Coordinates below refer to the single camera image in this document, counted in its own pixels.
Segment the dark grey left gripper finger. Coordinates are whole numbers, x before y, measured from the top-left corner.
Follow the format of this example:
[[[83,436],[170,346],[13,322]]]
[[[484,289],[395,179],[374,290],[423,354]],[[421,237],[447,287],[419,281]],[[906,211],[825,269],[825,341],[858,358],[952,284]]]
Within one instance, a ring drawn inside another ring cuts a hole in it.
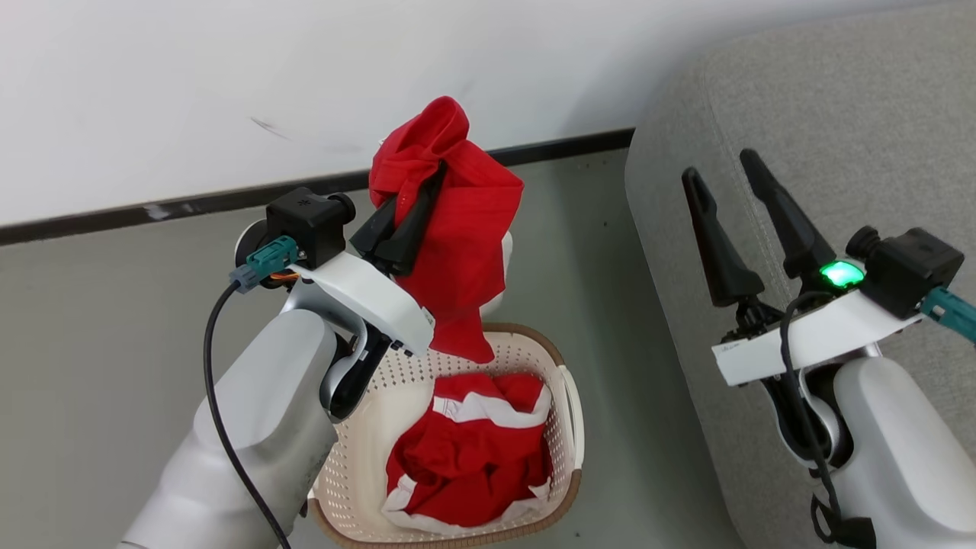
[[[374,246],[377,270],[390,277],[408,277],[412,274],[447,170],[447,163],[440,161],[435,174],[422,181],[412,207],[401,222],[395,221],[393,199],[377,209],[374,215],[374,226],[379,230]]]
[[[349,239],[360,257],[372,257],[377,247],[388,240],[395,230],[397,201],[385,201],[366,219]]]

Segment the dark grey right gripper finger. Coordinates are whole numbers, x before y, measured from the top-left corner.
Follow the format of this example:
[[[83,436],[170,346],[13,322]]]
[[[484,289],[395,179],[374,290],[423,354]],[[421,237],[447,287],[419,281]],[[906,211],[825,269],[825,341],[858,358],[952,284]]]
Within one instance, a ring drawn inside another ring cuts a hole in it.
[[[725,308],[766,291],[760,276],[746,266],[723,230],[717,202],[698,171],[688,167],[681,174],[681,184],[712,305]]]
[[[783,268],[790,279],[801,281],[801,291],[831,292],[820,269],[836,261],[833,247],[781,185],[754,149],[743,149],[740,162],[754,197],[766,206],[785,254]]]

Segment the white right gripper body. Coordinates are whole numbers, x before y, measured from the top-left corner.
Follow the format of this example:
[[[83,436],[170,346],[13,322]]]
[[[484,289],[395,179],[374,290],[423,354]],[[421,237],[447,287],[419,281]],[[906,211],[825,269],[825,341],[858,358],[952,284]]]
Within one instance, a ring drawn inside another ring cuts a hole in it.
[[[847,292],[792,317],[788,366],[780,352],[779,326],[784,315],[759,301],[763,288],[759,275],[742,265],[719,265],[712,270],[712,302],[718,308],[737,308],[737,327],[712,348],[724,381],[732,387],[778,376],[790,368],[823,364],[872,346],[923,319],[921,315],[898,319],[863,292]]]

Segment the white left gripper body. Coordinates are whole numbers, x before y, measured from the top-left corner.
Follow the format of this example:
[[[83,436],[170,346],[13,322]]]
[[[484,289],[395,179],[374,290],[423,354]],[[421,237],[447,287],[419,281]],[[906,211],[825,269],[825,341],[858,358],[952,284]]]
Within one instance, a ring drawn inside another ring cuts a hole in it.
[[[297,264],[290,269],[412,355],[422,357],[429,350],[435,321],[428,310],[365,260],[340,252],[315,270]]]

